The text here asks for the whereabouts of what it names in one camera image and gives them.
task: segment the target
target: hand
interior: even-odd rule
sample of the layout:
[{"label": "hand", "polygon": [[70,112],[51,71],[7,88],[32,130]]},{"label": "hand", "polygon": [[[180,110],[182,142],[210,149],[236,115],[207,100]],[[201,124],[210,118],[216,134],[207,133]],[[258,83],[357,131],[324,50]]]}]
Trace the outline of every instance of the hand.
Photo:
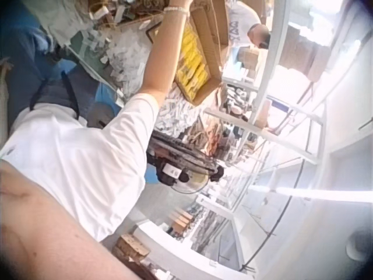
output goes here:
[{"label": "hand", "polygon": [[170,0],[170,7],[182,7],[189,10],[193,0]]}]

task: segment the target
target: bracelet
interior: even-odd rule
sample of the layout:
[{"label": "bracelet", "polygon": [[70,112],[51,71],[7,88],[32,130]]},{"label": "bracelet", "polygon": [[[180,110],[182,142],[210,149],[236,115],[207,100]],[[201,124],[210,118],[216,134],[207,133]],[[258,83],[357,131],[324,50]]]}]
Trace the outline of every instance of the bracelet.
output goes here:
[{"label": "bracelet", "polygon": [[190,16],[190,12],[189,10],[185,9],[185,8],[182,8],[182,7],[166,7],[164,8],[165,12],[182,12],[184,14],[186,14],[187,17]]}]

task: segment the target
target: white t-shirt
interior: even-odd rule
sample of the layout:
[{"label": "white t-shirt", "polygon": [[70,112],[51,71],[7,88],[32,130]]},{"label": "white t-shirt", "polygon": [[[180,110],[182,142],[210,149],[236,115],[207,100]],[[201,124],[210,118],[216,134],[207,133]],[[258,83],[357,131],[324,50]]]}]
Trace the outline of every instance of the white t-shirt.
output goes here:
[{"label": "white t-shirt", "polygon": [[37,104],[18,116],[0,158],[50,193],[97,241],[114,233],[145,186],[156,99],[137,94],[103,130],[72,109]]},{"label": "white t-shirt", "polygon": [[229,40],[233,47],[247,47],[252,42],[247,33],[255,24],[260,24],[258,14],[244,3],[237,1],[228,6]]}]

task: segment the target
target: skin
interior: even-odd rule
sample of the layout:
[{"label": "skin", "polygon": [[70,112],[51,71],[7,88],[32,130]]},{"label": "skin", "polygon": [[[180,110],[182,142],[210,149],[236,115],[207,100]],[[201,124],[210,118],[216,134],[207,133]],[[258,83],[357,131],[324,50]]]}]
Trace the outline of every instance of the skin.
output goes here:
[{"label": "skin", "polygon": [[264,24],[259,24],[257,26],[255,26],[253,29],[251,29],[249,32],[248,32],[248,37],[250,39],[250,41],[256,46],[256,47],[259,47],[259,45],[261,44],[261,42],[263,42],[263,36],[262,36],[262,33],[263,32],[268,32],[268,28],[264,25]]},{"label": "skin", "polygon": [[[192,0],[171,0],[189,9]],[[163,104],[174,80],[186,15],[166,13],[140,90]],[[0,160],[1,260],[20,279],[139,279],[39,185]]]}]

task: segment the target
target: person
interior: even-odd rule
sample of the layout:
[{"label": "person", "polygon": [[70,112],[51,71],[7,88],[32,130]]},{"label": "person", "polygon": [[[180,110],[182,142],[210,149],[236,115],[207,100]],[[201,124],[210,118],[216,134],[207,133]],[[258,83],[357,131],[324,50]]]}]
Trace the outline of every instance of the person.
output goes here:
[{"label": "person", "polygon": [[258,48],[268,49],[270,33],[253,9],[236,1],[228,6],[228,14],[232,47],[248,47],[253,44]]},{"label": "person", "polygon": [[23,29],[7,38],[12,128],[0,150],[1,254],[27,279],[137,279],[98,242],[145,186],[146,148],[174,80],[191,2],[170,0],[177,8],[165,13],[139,93],[103,129],[85,127],[95,88],[79,79],[79,68],[55,81],[38,71],[36,54],[51,47],[45,35]]}]

